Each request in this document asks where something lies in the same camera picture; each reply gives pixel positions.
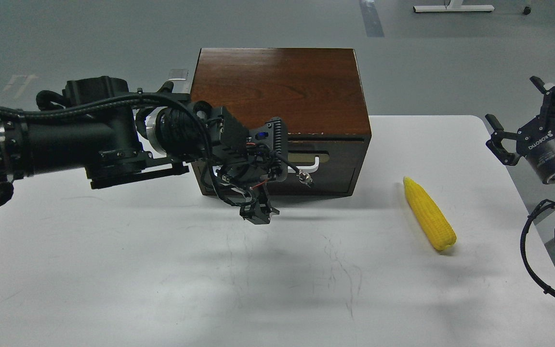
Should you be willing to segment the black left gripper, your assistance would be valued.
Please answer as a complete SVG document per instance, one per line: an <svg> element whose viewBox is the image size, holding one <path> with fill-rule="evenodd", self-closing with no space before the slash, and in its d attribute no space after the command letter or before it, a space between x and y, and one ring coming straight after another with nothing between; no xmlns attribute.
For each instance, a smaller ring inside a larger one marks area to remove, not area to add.
<svg viewBox="0 0 555 347"><path fill-rule="evenodd" d="M155 116L155 150L178 161L204 161L218 166L220 179L232 184L255 184L287 178L283 161L288 147L287 127L273 117L262 127L249 129L225 107L191 103L187 110L163 108ZM266 186L251 190L253 200L240 207L239 215L255 225L268 225L280 211L270 202Z"/></svg>

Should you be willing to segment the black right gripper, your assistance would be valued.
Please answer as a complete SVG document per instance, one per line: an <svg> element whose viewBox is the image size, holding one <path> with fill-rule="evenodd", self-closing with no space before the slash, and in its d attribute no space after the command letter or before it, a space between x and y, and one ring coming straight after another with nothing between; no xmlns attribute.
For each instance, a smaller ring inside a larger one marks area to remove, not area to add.
<svg viewBox="0 0 555 347"><path fill-rule="evenodd" d="M492 134L485 145L503 165L515 166L522 156L543 184L555 184L555 86L547 89L537 76L531 76L530 81L543 94L537 119L520 127L517 134L506 132L493 114L486 114ZM517 141L517 152L507 151L503 140Z"/></svg>

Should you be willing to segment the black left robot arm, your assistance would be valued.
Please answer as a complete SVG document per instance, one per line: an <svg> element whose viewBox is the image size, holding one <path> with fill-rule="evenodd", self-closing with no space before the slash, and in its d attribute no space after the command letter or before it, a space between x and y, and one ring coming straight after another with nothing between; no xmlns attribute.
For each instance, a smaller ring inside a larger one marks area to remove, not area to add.
<svg viewBox="0 0 555 347"><path fill-rule="evenodd" d="M240 216L269 224L279 211L266 185L286 179L287 128L273 117L250 130L225 107L193 102L165 82L130 92L125 80L71 80L61 93L37 94L37 111L0 107L0 207L16 180L84 168L92 189L183 175L200 181Z"/></svg>

